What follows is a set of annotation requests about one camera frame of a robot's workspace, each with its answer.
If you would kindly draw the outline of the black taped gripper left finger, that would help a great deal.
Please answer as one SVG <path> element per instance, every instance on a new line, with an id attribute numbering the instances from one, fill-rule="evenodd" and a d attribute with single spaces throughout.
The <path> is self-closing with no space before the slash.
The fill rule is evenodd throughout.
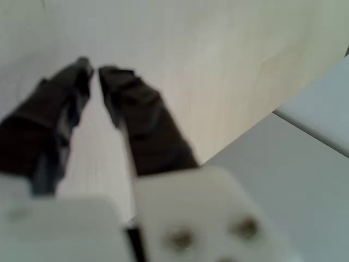
<path id="1" fill-rule="evenodd" d="M 70 139 L 90 98 L 86 57 L 42 79 L 1 121 L 1 174 L 22 178 L 33 195 L 54 195 L 65 175 Z"/>

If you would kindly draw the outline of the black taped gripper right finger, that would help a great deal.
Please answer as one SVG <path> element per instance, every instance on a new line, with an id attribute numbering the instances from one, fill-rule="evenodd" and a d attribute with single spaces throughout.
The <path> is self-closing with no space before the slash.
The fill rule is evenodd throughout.
<path id="1" fill-rule="evenodd" d="M 283 261 L 284 241 L 228 171 L 199 166 L 160 93 L 133 71 L 99 69 L 126 137 L 141 261 Z"/>

